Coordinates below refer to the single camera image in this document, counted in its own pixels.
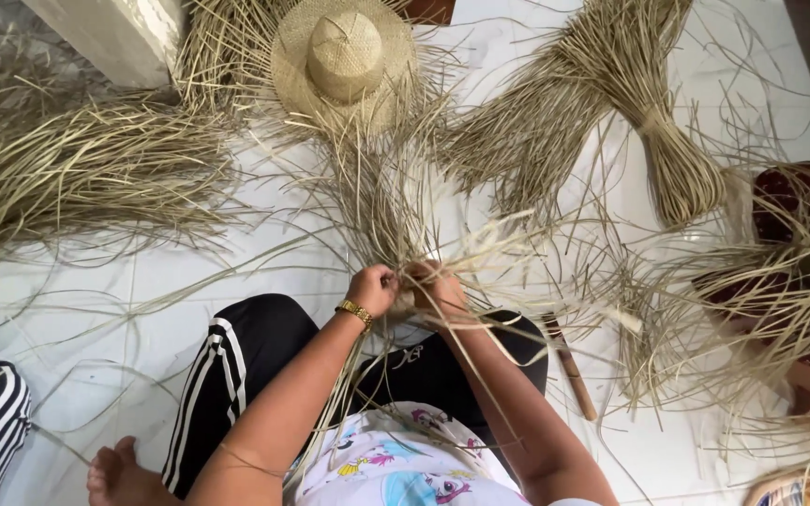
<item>straw hat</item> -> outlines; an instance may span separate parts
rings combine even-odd
[[[287,112],[355,116],[372,132],[395,120],[396,94],[416,68],[411,26],[380,0],[302,0],[280,22],[271,51]]]

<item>bare foot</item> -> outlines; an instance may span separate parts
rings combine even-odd
[[[179,506],[161,482],[158,473],[147,471],[136,463],[133,443],[128,436],[118,441],[114,450],[102,446],[93,458],[86,475],[89,506]]]

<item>gold wristwatch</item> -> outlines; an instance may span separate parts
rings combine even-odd
[[[374,323],[374,317],[368,313],[365,308],[353,303],[348,299],[343,299],[336,308],[336,311],[344,310],[348,311],[355,316],[357,316],[361,321],[365,323],[365,333],[371,331],[371,324]]]

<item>white t-shirt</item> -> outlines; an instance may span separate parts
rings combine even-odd
[[[419,423],[416,431],[399,417]],[[303,474],[296,506],[526,506],[520,488],[480,439],[440,409],[394,402],[329,431]],[[599,506],[557,500],[551,506]]]

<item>woman's left hand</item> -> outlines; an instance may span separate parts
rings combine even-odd
[[[377,264],[354,275],[345,298],[378,318],[388,311],[398,294],[399,278],[389,267]]]

